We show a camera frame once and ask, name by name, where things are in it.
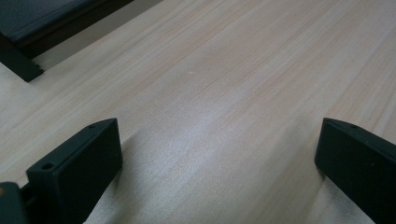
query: black object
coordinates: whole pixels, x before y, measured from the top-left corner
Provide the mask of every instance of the black object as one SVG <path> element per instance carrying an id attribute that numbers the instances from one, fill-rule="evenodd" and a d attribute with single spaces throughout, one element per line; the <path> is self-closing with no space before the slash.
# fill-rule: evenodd
<path id="1" fill-rule="evenodd" d="M 0 0 L 0 62 L 30 81 L 43 73 L 31 59 L 133 1 Z"/>
<path id="2" fill-rule="evenodd" d="M 0 184 L 0 223 L 83 223 L 121 166 L 117 120 L 94 123 L 31 166 L 22 189 Z"/>
<path id="3" fill-rule="evenodd" d="M 362 128 L 324 119 L 315 164 L 375 223 L 396 223 L 396 146 Z"/>

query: light wood surface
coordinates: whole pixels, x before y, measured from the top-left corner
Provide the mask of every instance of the light wood surface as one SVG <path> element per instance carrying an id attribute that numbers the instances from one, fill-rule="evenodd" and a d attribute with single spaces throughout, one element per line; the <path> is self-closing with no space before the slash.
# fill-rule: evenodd
<path id="1" fill-rule="evenodd" d="M 0 66 L 0 181 L 118 118 L 87 223 L 372 223 L 314 164 L 322 119 L 396 143 L 396 1 L 163 0 L 24 83 Z"/>

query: wooden table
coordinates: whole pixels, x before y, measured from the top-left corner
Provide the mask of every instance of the wooden table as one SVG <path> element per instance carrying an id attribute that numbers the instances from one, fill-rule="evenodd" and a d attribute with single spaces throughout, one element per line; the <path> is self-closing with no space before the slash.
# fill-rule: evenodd
<path id="1" fill-rule="evenodd" d="M 0 181 L 118 118 L 124 168 L 87 223 L 371 223 L 313 159 L 324 117 L 396 143 L 395 11 L 163 0 L 32 83 L 1 65 Z"/>

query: black plastic part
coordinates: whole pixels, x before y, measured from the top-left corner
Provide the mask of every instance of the black plastic part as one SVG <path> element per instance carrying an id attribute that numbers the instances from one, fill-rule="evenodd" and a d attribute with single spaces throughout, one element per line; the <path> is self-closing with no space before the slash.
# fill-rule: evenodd
<path id="1" fill-rule="evenodd" d="M 30 167 L 29 183 L 0 183 L 0 224 L 81 224 L 122 166 L 116 119 L 94 123 Z"/>
<path id="2" fill-rule="evenodd" d="M 11 182 L 0 183 L 0 223 L 28 224 L 20 188 Z"/>
<path id="3" fill-rule="evenodd" d="M 26 82 L 29 82 L 44 73 L 39 66 L 23 55 L 1 33 L 0 62 Z"/>
<path id="4" fill-rule="evenodd" d="M 396 223 L 396 146 L 362 128 L 324 119 L 315 164 L 375 223 Z"/>
<path id="5" fill-rule="evenodd" d="M 29 82 L 31 59 L 134 0 L 1 0 L 0 63 Z"/>
<path id="6" fill-rule="evenodd" d="M 117 121 L 94 123 L 27 170 L 53 222 L 84 222 L 122 166 Z"/>
<path id="7" fill-rule="evenodd" d="M 46 25 L 15 41 L 15 46 L 27 57 L 34 58 L 133 1 L 75 0 L 69 4 L 73 6 L 66 6 L 68 10 L 64 10 L 64 7 L 55 7 L 51 12 L 53 17 L 45 21 Z M 45 2 L 46 7 L 49 7 L 53 2 L 60 1 Z"/>

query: screw hole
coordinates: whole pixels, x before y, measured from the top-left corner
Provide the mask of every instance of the screw hole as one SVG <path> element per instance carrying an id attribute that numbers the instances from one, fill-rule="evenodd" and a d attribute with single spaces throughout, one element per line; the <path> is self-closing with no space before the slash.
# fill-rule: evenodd
<path id="1" fill-rule="evenodd" d="M 49 170 L 53 167 L 52 163 L 47 163 L 45 165 L 43 165 L 43 167 L 41 167 L 43 170 Z"/>

